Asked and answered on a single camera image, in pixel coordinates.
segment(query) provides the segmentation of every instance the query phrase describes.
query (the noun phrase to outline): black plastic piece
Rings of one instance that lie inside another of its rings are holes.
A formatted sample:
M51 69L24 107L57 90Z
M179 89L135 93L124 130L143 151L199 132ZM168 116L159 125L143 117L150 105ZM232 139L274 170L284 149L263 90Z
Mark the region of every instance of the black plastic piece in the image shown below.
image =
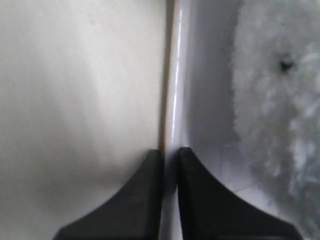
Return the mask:
M62 228L54 240L157 240L164 160L150 150L131 179L104 205Z
M178 155L184 240L302 240L296 228L258 210L216 180L190 148Z

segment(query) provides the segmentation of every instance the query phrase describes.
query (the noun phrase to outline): white plush toy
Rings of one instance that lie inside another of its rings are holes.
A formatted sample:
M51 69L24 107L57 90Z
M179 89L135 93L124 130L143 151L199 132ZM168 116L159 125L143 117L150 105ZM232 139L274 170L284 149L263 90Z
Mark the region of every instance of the white plush toy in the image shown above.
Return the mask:
M241 146L303 235L320 239L320 0L244 0L233 64Z

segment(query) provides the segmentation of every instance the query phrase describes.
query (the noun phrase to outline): white wall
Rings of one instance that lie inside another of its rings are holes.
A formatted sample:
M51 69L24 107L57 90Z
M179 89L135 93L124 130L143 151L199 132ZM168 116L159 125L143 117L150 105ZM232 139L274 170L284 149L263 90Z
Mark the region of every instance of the white wall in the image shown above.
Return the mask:
M158 146L164 0L0 4L0 239L49 240Z

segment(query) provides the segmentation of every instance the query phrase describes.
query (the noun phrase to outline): white fur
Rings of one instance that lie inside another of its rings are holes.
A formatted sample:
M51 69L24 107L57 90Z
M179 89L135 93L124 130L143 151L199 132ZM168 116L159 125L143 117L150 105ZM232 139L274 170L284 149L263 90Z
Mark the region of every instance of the white fur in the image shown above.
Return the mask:
M241 145L292 222L320 239L320 0L245 0L233 64Z

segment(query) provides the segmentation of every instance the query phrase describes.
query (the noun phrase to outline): white fluffy fabric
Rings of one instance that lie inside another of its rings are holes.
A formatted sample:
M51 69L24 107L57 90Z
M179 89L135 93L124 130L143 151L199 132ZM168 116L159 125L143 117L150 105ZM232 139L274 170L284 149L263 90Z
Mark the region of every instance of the white fluffy fabric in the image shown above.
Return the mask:
M244 0L233 64L241 145L300 232L320 239L320 0Z

